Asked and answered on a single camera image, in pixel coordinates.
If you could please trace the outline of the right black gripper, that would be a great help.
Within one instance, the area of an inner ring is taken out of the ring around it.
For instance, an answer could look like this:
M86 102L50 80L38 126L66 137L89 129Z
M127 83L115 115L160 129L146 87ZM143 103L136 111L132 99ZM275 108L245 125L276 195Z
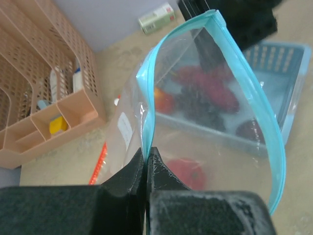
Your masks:
M247 49L277 32L276 0L178 0L187 21L208 10L219 10L240 49Z

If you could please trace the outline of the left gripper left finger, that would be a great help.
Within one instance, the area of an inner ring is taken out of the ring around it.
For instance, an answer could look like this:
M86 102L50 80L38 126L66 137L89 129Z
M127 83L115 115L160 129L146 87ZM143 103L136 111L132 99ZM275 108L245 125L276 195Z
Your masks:
M0 191L3 235L140 235L146 201L141 150L99 185L9 187Z

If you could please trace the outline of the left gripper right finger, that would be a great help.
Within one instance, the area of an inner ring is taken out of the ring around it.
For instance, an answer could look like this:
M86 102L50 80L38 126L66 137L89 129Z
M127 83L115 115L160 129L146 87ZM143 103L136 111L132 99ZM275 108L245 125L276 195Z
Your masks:
M147 176L148 235L274 235L259 195L249 191L194 191L150 150Z

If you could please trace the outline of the clear zip top bag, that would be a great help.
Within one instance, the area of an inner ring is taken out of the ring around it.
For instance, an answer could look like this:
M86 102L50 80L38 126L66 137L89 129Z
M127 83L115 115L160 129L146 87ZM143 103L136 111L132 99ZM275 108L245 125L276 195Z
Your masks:
M131 141L135 127L134 109L129 95L122 93L114 100L115 112L105 141L89 180L90 185L101 184L121 170L131 159Z

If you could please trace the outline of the black grapes toy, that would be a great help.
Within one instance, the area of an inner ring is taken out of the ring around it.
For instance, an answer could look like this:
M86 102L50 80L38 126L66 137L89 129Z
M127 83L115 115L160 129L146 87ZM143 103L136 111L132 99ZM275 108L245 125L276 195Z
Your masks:
M225 131L220 110L194 87L183 87L181 92L175 95L175 107L187 120L214 130Z

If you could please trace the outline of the dark red plum toy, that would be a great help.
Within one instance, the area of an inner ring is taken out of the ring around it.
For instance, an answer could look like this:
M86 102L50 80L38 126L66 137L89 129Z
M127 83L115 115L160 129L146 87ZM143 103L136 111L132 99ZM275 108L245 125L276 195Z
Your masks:
M255 119L240 124L236 129L236 135L251 141L265 144L263 132Z

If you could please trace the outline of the red apple toy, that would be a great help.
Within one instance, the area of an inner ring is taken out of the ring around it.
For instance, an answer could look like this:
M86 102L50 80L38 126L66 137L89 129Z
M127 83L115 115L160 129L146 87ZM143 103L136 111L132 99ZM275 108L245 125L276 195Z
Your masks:
M204 190L207 176L198 162L191 159L172 159L166 165L190 189Z

